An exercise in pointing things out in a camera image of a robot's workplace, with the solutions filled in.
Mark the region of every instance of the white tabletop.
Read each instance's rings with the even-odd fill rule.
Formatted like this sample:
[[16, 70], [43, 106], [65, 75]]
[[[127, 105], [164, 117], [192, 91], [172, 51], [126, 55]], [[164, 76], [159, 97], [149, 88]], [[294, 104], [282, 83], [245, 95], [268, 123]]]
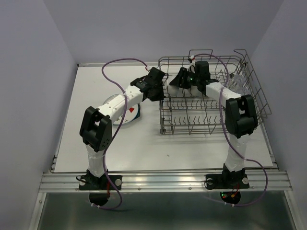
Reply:
[[[109, 78], [123, 88], [137, 77], [146, 75], [141, 66], [110, 66], [105, 70]], [[100, 67], [78, 69], [71, 103], [63, 131], [55, 167], [56, 173], [84, 172], [88, 166], [87, 151], [79, 130], [87, 107], [98, 107], [109, 96], [120, 93], [114, 84], [101, 74]], [[246, 157], [258, 160], [265, 167], [272, 166], [260, 127], [250, 136]], [[119, 131], [106, 155], [111, 171], [180, 170], [222, 168], [228, 144], [221, 134], [161, 135], [159, 102], [144, 101], [141, 117], [126, 124]], [[246, 162], [246, 167], [257, 167]]]

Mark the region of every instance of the metal wire rack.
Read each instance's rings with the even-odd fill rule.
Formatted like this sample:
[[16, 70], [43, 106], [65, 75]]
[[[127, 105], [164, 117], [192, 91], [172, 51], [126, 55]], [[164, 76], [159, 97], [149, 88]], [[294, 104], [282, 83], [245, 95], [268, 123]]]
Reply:
[[[188, 66], [188, 57], [198, 53], [213, 54], [212, 49], [192, 49], [188, 56], [162, 57], [158, 65], [166, 73], [164, 83], [170, 76], [176, 76], [180, 67]], [[244, 78], [243, 87], [253, 96], [258, 124], [272, 114], [259, 79], [251, 64], [247, 51], [234, 50], [233, 55], [218, 56], [227, 66], [230, 75], [241, 75]], [[196, 60], [209, 62], [211, 78], [226, 82], [226, 71], [220, 61], [211, 56], [198, 56]], [[219, 103], [212, 98], [201, 96], [193, 97], [190, 90], [182, 90], [176, 97], [170, 96], [167, 87], [164, 87], [165, 99], [160, 102], [160, 133], [161, 134], [213, 134], [222, 133], [219, 116]]]

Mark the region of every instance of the gray wall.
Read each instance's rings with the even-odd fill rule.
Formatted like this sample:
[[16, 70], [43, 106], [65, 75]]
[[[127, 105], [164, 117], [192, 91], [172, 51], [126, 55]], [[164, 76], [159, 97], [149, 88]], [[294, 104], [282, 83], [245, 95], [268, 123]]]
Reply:
[[78, 63], [191, 48], [253, 53], [282, 0], [44, 0]]
[[0, 229], [27, 229], [76, 65], [42, 0], [0, 3]]
[[273, 114], [266, 127], [307, 224], [307, 1], [285, 0], [253, 57]]

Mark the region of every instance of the dishwasher rack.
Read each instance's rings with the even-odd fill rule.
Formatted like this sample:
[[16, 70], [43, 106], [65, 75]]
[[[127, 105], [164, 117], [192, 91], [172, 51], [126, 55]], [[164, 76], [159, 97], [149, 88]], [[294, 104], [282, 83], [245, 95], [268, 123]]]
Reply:
[[[170, 76], [176, 76], [180, 67], [186, 67], [188, 57], [198, 53], [213, 54], [212, 49], [192, 49], [188, 56], [161, 57], [158, 65], [166, 73], [164, 82]], [[252, 95], [256, 107], [258, 124], [272, 114], [268, 101], [261, 88], [257, 74], [251, 64], [247, 51], [235, 49], [232, 55], [216, 55], [227, 66], [230, 78], [241, 75], [244, 78], [243, 87]], [[221, 84], [226, 82], [226, 71], [222, 63], [208, 55], [197, 56], [196, 61], [209, 62], [211, 78], [217, 79]], [[160, 133], [161, 134], [215, 134], [222, 133], [219, 115], [219, 103], [212, 98], [202, 96], [194, 97], [189, 90], [182, 89], [173, 97], [164, 87], [165, 99], [160, 101]]]

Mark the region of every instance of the dish rack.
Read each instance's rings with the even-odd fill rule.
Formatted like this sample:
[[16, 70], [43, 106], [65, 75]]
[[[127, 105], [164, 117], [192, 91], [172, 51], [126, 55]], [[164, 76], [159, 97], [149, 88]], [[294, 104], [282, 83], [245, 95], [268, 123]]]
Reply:
[[[161, 57], [158, 65], [166, 73], [164, 78], [165, 99], [160, 101], [160, 133], [161, 134], [219, 134], [222, 133], [219, 115], [219, 103], [212, 98], [194, 97], [190, 90], [182, 89], [177, 96], [170, 96], [166, 82], [171, 76], [176, 76], [180, 67], [189, 65], [188, 57], [198, 53], [213, 54], [212, 49], [192, 49], [188, 56]], [[251, 64], [247, 51], [235, 49], [232, 55], [218, 56], [227, 66], [230, 77], [241, 75], [244, 78], [243, 87], [252, 95], [256, 107], [258, 125], [272, 114], [259, 79]], [[206, 60], [209, 63], [212, 79], [225, 84], [226, 71], [220, 61], [211, 56], [198, 56], [196, 61]]]

